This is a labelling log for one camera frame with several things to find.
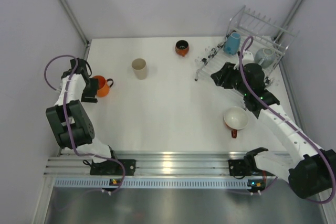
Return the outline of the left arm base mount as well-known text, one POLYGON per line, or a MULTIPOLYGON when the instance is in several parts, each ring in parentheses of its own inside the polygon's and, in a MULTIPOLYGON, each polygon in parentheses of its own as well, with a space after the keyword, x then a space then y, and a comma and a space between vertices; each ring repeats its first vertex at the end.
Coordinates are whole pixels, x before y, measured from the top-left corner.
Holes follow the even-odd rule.
MULTIPOLYGON (((135 159, 119 159, 119 162, 125 168, 126 176, 133 176, 136 169, 136 160, 135 159)), ((123 169, 121 165, 112 161, 104 161, 102 163, 95 163, 94 161, 87 162, 87 165, 90 166, 90 175, 95 176, 118 176, 123 175, 123 169)))

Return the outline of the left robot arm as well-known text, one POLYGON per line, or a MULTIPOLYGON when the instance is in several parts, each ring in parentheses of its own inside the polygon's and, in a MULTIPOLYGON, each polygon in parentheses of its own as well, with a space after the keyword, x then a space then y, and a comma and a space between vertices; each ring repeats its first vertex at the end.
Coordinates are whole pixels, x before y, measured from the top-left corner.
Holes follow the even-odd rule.
POLYGON ((95 129, 83 103, 97 103, 99 81, 88 73, 91 69, 84 59, 61 55, 52 59, 44 70, 46 83, 48 67, 60 58, 70 58, 70 69, 61 76, 60 94, 56 103, 46 109, 46 117, 60 148, 72 150, 77 156, 90 156, 92 165, 110 175, 120 167, 112 148, 96 138, 95 129))

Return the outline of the blue ceramic mug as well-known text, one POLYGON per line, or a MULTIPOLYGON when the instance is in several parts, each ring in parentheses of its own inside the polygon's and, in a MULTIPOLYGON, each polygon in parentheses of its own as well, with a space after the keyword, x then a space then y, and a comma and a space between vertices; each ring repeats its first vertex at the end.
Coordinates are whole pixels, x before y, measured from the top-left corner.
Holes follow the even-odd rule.
POLYGON ((241 35, 236 31, 233 31, 224 43, 224 53, 229 55, 237 54, 240 46, 241 35))

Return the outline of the grey ceramic mug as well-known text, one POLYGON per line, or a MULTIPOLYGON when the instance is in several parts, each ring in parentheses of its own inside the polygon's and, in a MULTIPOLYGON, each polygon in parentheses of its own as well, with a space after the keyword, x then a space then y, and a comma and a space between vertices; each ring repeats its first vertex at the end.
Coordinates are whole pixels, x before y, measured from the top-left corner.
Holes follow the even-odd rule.
POLYGON ((259 49, 254 56, 254 63, 259 64, 263 69, 271 66, 276 58, 275 52, 270 48, 259 49))

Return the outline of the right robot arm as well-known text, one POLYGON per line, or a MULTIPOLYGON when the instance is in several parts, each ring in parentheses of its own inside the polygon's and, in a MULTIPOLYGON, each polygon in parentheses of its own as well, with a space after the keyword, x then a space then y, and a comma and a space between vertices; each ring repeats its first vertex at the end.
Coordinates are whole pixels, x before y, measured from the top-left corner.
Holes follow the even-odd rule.
POLYGON ((279 100, 266 89, 264 77, 256 63, 238 67, 226 62, 211 74, 216 86, 234 89, 243 96, 247 110, 272 131, 291 157, 286 162, 259 147, 245 154, 246 170, 253 175, 264 170, 277 176, 302 199, 330 189, 331 195, 323 203, 330 202, 335 196, 335 151, 323 150, 285 115, 279 100))

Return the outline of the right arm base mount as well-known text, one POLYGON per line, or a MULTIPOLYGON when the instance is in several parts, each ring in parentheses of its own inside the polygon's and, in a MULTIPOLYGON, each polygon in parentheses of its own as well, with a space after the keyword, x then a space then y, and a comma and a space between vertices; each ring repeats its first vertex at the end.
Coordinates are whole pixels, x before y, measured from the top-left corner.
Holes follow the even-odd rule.
POLYGON ((243 159, 229 159, 228 168, 230 176, 235 179, 243 179, 250 175, 250 170, 243 159))

